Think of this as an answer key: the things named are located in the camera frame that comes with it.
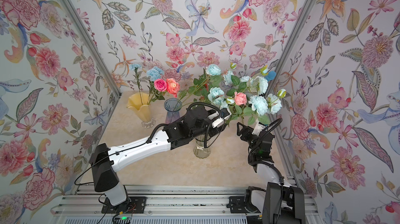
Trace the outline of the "light blue peony spray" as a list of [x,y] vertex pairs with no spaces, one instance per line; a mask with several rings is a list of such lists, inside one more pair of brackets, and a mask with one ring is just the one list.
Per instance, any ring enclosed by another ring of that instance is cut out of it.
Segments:
[[232,114],[240,115],[240,107],[223,88],[224,85],[234,88],[239,83],[240,79],[231,70],[223,72],[218,65],[211,64],[188,87],[181,85],[178,98],[184,102],[191,96],[197,96],[198,102],[210,103],[219,109],[228,109]]

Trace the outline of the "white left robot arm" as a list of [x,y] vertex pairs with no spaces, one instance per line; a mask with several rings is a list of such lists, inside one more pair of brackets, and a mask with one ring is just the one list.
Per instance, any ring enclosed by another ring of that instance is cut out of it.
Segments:
[[127,203],[128,194],[118,171],[149,156],[188,145],[199,136],[207,143],[225,129],[230,116],[227,108],[192,103],[185,115],[172,123],[157,125],[148,137],[120,146],[108,147],[105,143],[97,146],[90,159],[95,191],[104,194],[111,206]]

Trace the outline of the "light blue rose spray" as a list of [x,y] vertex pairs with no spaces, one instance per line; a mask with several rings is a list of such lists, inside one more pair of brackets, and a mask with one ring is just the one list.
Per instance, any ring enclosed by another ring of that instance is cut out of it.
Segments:
[[282,100],[286,97],[286,90],[280,89],[274,94],[267,94],[269,82],[265,75],[270,72],[267,66],[260,69],[259,73],[252,77],[241,77],[238,90],[247,96],[252,113],[248,115],[248,124],[261,122],[266,126],[270,124],[270,115],[275,115],[282,108]]

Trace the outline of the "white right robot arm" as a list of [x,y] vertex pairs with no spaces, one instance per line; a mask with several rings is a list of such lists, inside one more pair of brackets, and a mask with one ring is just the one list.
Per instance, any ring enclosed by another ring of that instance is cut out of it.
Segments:
[[259,123],[252,128],[237,124],[237,136],[249,145],[248,164],[263,180],[264,188],[250,186],[242,200],[233,207],[245,213],[260,213],[261,224],[305,224],[304,192],[286,182],[275,166],[271,149],[275,136],[272,130]]

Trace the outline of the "clear glass vase with twine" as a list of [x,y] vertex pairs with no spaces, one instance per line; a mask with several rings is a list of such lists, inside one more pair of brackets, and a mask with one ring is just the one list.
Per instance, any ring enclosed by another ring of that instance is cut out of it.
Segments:
[[204,134],[195,138],[195,147],[194,147],[193,153],[199,159],[205,159],[211,153],[211,150],[209,147],[205,148],[204,138],[205,138]]

